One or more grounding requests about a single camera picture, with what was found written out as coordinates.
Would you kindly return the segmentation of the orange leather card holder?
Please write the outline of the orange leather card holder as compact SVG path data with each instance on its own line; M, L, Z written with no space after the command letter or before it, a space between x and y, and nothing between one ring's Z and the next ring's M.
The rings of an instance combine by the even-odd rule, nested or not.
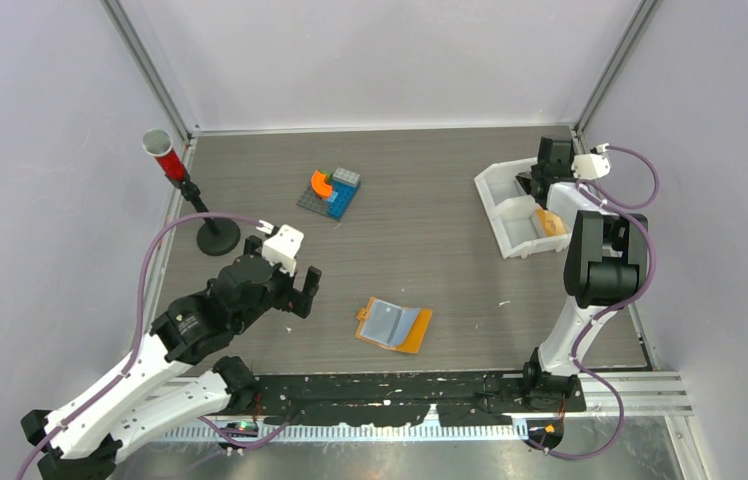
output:
M410 308L371 297L361 308L355 338L388 351L418 354L433 317L427 308Z

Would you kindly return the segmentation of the black credit card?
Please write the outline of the black credit card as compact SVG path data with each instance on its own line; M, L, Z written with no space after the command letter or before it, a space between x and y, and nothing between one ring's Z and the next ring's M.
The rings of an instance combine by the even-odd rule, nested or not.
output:
M519 188L524 192L525 195L528 195L528 196L534 195L533 190L534 190L535 182L530 172L518 173L515 177L515 180Z

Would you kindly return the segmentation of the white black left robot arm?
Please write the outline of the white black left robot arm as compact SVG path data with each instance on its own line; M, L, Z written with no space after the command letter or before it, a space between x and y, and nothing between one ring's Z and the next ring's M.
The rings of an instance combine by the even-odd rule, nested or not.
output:
M193 418L228 409L248 412L258 383L239 357L222 357L185 386L159 395L169 380L226 348L266 312L305 318L321 272L307 271L294 287L304 235L288 225L245 242L242 255L205 289L173 301L140 338L136 351L65 406L32 410L21 421L27 440L42 452L45 479L106 479L147 443Z

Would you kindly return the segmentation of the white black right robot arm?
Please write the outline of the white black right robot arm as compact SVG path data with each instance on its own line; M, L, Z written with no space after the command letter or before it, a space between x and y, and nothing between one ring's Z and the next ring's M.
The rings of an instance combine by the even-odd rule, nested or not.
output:
M606 156L578 155L573 141L544 137L535 164L518 178L538 205L537 230L570 236L563 268L566 302L523 369L520 392L530 410L557 408L578 391L583 355L646 279L648 250L641 232L646 219L612 213L588 185L609 171Z

